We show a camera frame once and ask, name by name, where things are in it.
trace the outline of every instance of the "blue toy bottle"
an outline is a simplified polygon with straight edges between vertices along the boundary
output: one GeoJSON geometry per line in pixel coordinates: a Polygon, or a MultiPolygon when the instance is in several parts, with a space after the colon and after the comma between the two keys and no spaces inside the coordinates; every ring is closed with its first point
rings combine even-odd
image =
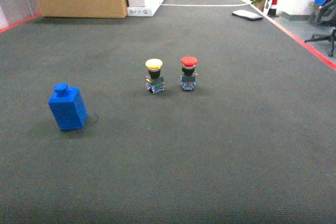
{"type": "Polygon", "coordinates": [[[81,129],[88,115],[79,88],[56,84],[49,107],[62,131],[81,129]]]}

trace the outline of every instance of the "gray carpet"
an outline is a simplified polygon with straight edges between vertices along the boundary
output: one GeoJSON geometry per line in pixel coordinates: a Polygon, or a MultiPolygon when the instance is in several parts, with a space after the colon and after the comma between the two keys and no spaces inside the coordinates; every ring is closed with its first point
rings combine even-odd
{"type": "Polygon", "coordinates": [[[237,9],[253,10],[40,17],[0,34],[0,222],[335,223],[335,71],[237,9]],[[188,55],[193,92],[180,88],[188,55]],[[150,58],[163,61],[156,95],[150,58]],[[58,82],[80,88],[84,129],[58,130],[58,82]]]}

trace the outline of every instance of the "yellow mushroom button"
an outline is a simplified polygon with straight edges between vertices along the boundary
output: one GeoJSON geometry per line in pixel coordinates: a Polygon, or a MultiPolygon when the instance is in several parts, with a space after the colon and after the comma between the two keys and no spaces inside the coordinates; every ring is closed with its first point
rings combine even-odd
{"type": "Polygon", "coordinates": [[[157,70],[163,65],[163,63],[162,63],[162,60],[159,60],[159,59],[150,59],[146,61],[145,65],[150,70],[157,70]]]}

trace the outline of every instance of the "metal terminal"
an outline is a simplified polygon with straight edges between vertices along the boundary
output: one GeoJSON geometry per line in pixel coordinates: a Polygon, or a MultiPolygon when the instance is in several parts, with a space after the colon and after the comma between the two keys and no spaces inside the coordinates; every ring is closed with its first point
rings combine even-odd
{"type": "Polygon", "coordinates": [[[162,76],[156,79],[152,79],[149,76],[146,76],[145,78],[147,90],[151,93],[156,94],[164,90],[164,80],[162,76]]]}

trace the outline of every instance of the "red button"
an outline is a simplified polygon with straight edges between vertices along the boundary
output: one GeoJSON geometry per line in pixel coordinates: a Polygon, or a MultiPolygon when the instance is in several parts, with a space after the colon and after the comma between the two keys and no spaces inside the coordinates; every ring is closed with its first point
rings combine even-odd
{"type": "Polygon", "coordinates": [[[197,59],[192,56],[187,56],[181,59],[181,63],[186,67],[193,67],[197,64],[197,59]]]}

